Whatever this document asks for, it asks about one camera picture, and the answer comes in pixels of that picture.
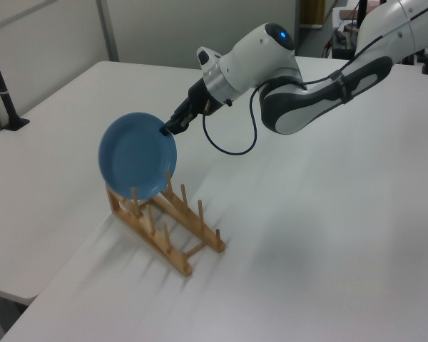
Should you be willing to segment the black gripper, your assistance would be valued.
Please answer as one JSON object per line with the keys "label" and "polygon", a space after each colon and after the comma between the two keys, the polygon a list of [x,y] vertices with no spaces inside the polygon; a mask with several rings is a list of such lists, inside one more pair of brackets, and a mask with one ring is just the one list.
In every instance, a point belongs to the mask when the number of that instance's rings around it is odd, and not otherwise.
{"label": "black gripper", "polygon": [[200,78],[189,88],[188,98],[175,109],[160,132],[164,136],[183,133],[198,114],[212,115],[221,107],[223,104],[209,93],[203,78]]}

